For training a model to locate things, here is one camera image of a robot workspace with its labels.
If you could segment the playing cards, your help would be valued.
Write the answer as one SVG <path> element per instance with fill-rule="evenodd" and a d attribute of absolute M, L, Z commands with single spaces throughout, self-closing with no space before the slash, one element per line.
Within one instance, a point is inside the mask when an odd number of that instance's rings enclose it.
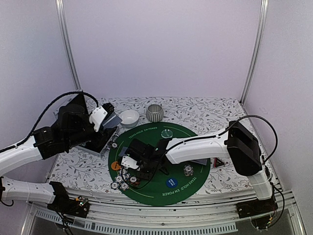
<path fill-rule="evenodd" d="M 207 165 L 208 159 L 199 159 L 199 160 L 193 160 L 192 162 L 201 164 L 201 165 Z"/>

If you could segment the grey playing card deck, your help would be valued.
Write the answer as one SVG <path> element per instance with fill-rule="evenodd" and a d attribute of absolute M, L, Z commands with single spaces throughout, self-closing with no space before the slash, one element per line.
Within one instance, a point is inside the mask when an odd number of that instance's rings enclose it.
<path fill-rule="evenodd" d="M 108 128 L 114 128 L 117 125 L 121 123 L 122 119 L 117 115 L 110 116 L 107 120 L 102 122 L 102 128 L 108 129 Z"/>

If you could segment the red black poker chip stack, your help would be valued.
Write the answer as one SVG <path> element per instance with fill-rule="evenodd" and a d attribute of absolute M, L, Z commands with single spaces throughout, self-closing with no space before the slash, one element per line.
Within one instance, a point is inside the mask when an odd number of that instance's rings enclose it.
<path fill-rule="evenodd" d="M 138 186 L 138 185 L 140 185 L 140 179 L 137 178 L 137 177 L 135 177 L 135 176 L 131 176 L 131 177 L 129 178 L 129 181 L 130 181 L 131 185 L 133 185 L 133 186 Z"/>

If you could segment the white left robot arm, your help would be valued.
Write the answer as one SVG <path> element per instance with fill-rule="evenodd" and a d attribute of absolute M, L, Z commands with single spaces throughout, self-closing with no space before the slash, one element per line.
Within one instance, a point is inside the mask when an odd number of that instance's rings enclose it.
<path fill-rule="evenodd" d="M 46 112 L 56 101 L 67 95 L 90 97 L 96 107 L 88 112 L 85 103 L 71 103 L 59 108 L 57 120 L 51 125 L 37 129 L 20 142 L 0 151 L 0 198 L 1 200 L 25 200 L 53 204 L 61 212 L 69 212 L 73 203 L 59 182 L 44 184 L 23 181 L 13 182 L 5 174 L 31 162 L 49 159 L 83 143 L 93 141 L 100 135 L 102 124 L 114 112 L 111 103 L 99 105 L 89 93 L 72 91 L 59 95 L 44 109 Z"/>

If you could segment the blue poker chips pile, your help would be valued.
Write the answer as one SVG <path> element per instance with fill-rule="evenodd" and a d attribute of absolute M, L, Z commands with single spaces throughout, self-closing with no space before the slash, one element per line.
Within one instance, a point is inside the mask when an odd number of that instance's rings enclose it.
<path fill-rule="evenodd" d="M 114 177 L 113 182 L 111 183 L 111 189 L 113 190 L 128 190 L 128 180 L 130 179 L 131 175 L 128 173 L 127 169 L 121 169 L 117 176 Z"/>

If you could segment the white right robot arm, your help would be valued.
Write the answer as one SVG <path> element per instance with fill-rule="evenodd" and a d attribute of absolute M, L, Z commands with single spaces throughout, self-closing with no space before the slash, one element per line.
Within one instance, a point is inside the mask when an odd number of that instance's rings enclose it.
<path fill-rule="evenodd" d="M 188 138 L 163 135 L 156 146 L 134 139 L 122 157 L 123 167 L 144 173 L 151 180 L 165 160 L 177 165 L 207 158 L 230 158 L 238 174 L 246 176 L 257 199 L 256 213 L 264 213 L 272 205 L 274 187 L 269 180 L 266 160 L 261 157 L 258 139 L 240 120 L 231 121 L 221 132 Z"/>

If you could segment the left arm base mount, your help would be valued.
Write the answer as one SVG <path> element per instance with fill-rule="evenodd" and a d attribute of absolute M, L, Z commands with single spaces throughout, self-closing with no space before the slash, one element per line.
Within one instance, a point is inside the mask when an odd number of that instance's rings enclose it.
<path fill-rule="evenodd" d="M 86 218 L 89 213 L 90 203 L 87 198 L 82 196 L 75 199 L 70 199 L 68 196 L 56 196 L 51 204 L 47 204 L 47 208 L 61 215 Z"/>

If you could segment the orange big blind button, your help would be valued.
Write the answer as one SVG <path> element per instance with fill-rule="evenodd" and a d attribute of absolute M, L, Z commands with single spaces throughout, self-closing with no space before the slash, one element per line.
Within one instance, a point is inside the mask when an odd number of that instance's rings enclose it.
<path fill-rule="evenodd" d="M 119 162 L 118 161 L 114 161 L 111 164 L 111 169 L 114 170 L 114 171 L 119 171 L 121 169 L 121 166 L 120 166 Z"/>

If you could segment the blue small blind button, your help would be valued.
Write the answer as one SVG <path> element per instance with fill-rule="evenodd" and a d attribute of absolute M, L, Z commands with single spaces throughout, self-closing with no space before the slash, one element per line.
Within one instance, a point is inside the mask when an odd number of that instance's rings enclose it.
<path fill-rule="evenodd" d="M 166 180 L 166 186 L 168 188 L 176 188 L 178 186 L 178 181 L 175 178 L 168 178 Z"/>

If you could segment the clear acrylic dealer button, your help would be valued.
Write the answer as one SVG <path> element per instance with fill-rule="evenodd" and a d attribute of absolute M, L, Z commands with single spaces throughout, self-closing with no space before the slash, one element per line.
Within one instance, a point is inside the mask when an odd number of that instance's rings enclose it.
<path fill-rule="evenodd" d="M 164 129 L 161 132 L 161 136 L 165 139 L 172 138 L 173 137 L 173 131 L 170 129 Z"/>

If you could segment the blue poker chip stack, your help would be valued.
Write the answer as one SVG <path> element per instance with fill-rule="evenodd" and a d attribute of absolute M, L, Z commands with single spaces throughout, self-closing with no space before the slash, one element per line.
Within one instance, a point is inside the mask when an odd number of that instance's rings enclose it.
<path fill-rule="evenodd" d="M 183 168 L 183 172 L 184 172 L 184 175 L 189 177 L 189 176 L 192 176 L 194 174 L 194 169 L 191 165 L 185 165 L 184 168 Z"/>

